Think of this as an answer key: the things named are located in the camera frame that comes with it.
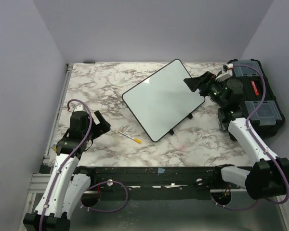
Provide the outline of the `yellow marker cap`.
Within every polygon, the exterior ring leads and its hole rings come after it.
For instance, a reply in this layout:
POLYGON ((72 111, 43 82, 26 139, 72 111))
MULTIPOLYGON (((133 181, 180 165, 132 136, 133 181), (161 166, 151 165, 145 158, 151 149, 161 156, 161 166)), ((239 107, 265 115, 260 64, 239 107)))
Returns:
POLYGON ((138 144, 141 144, 142 142, 139 139, 133 139, 135 142, 137 142, 138 144))

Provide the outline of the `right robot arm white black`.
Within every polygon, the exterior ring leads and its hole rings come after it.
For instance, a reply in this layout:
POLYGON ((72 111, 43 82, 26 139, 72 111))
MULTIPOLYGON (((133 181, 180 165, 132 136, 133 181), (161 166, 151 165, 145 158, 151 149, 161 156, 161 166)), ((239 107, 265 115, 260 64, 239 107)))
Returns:
POLYGON ((219 189, 228 183, 238 185, 254 200, 283 195, 281 203, 285 203, 289 199, 289 160, 278 157, 256 133, 250 119, 243 116, 239 107, 244 93, 242 82, 236 78, 221 82, 219 76, 205 72, 184 79, 184 83, 192 92, 209 96, 219 105, 220 123, 238 141, 253 165, 250 171, 234 165, 217 166, 212 184, 219 189))

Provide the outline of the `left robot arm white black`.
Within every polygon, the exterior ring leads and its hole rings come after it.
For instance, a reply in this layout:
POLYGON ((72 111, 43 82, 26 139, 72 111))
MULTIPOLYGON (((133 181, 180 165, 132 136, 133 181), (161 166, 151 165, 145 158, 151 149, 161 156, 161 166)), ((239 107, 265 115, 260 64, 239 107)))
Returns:
POLYGON ((28 231, 67 231, 71 215, 85 190, 97 185, 96 176, 81 173, 77 165, 87 143, 110 131, 110 124, 99 111, 96 124, 86 111, 76 110, 70 127, 56 145, 56 158, 45 192, 33 213, 27 213, 23 224, 28 231))

